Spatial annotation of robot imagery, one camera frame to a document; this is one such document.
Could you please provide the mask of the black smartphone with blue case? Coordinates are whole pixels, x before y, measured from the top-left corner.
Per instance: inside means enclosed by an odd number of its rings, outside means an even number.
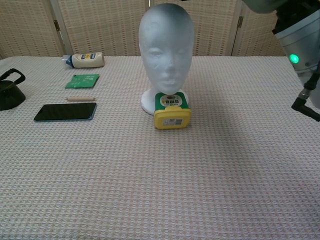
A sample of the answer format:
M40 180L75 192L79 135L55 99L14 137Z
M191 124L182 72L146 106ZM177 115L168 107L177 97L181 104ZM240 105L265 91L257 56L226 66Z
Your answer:
M96 108L95 102L45 104L33 120L35 122L91 120Z

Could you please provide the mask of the small wooden dowel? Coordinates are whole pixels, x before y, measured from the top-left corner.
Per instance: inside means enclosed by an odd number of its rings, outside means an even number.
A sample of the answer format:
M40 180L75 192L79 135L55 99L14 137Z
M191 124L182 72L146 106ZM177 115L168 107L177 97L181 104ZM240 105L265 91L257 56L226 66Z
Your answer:
M65 98L68 102L92 102L96 99L91 96L70 96Z

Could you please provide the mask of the white waffle weave tablecloth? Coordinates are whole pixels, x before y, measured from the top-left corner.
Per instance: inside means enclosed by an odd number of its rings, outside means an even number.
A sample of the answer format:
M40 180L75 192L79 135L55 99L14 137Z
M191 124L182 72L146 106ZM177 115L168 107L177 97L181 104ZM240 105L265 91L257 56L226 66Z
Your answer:
M26 77L26 100L0 111L0 240L320 240L320 123L292 110L286 57L193 58L192 118L173 130L141 108L141 58L105 62L0 60ZM93 88L65 88L90 74ZM93 118L34 121L76 103Z

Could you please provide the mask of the mayonnaise squeeze bottle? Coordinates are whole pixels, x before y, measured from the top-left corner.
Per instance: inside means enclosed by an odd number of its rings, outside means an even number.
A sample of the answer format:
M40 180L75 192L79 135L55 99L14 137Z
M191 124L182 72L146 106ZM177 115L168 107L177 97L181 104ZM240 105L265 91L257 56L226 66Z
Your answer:
M102 52L63 55L62 60L73 69L100 68L105 65Z

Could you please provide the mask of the beige woven folding screen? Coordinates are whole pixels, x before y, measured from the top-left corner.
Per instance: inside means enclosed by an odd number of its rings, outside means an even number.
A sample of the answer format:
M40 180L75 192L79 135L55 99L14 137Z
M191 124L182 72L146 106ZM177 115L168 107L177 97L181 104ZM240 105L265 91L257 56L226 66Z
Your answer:
M138 56L141 18L162 3L180 5L191 16L194 56L284 55L272 33L276 15L257 14L242 0L0 0L0 60L90 52Z

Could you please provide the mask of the white foam mannequin head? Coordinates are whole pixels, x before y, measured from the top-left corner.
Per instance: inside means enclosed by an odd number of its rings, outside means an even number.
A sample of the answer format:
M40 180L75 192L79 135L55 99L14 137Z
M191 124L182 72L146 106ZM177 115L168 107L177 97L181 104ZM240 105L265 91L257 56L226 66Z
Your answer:
M192 64L194 25L187 11L174 3L151 7L142 17L138 44L150 89L142 109L152 115L158 93L173 95L183 87Z

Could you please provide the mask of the yellow green plastic container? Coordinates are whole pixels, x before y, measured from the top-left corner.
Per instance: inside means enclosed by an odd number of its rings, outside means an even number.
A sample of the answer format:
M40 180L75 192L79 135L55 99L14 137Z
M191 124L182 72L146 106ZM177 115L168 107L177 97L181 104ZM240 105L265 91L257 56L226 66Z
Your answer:
M182 91L175 94L155 95L154 127L159 130L185 128L190 123L192 111Z

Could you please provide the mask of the green foil packet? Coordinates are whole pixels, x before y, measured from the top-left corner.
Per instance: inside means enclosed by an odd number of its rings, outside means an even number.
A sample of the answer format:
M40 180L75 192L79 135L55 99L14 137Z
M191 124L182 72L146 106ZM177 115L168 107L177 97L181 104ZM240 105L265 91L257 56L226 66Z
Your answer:
M75 74L66 84L66 89L91 89L96 85L99 74Z

